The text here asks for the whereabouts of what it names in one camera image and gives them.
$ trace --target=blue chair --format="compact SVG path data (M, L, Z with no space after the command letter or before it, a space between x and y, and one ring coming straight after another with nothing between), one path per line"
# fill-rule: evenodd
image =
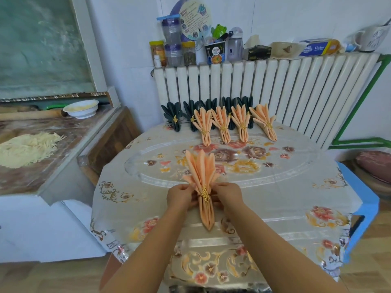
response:
M349 253L358 243L359 239L364 234L365 230L369 227L371 222L374 220L376 214L379 211L379 197L365 185L354 173L352 173L344 164L338 162L338 166L349 185L357 193L362 200L360 208L353 213L353 215L364 216L364 220L358 221L359 224L354 229L353 234L350 236L348 247L345 250L344 262L349 261Z

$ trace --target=plastic table cover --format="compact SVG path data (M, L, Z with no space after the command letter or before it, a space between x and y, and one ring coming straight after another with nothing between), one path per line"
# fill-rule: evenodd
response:
M337 163L309 138L274 124L271 142L257 126L249 140L221 142L217 129L205 147L199 132L169 124L143 133L121 151L100 176L94 192L91 232L124 262L166 210L169 187L189 175L185 150L215 154L218 181L237 183L244 202L274 231L334 278L349 240L350 217L362 204ZM198 208L188 212L165 272L167 285L267 288L267 284L224 213L215 226L202 225Z

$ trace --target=white mug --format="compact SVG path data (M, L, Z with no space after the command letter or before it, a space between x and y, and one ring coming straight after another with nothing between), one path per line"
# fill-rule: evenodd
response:
M383 42L389 29L389 25L369 26L354 34L354 42L360 51L374 51Z

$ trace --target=white tiled wall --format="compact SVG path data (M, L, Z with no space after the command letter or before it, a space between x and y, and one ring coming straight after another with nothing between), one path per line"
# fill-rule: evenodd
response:
M167 15L178 0L87 0L108 85L114 85L142 130L161 123L157 90L150 71L150 40L162 39L156 17ZM261 43L296 38L343 39L391 17L391 0L202 0L213 25L243 29L244 41L259 34ZM379 48L391 53L391 34ZM343 138L391 139L391 66L350 123Z

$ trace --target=yellow lid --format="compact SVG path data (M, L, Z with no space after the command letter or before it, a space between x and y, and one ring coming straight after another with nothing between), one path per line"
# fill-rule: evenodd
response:
M194 41L187 41L187 42L182 42L182 46L183 47L195 47L196 46L196 43Z
M149 41L149 45L163 45L163 44L164 44L163 40Z

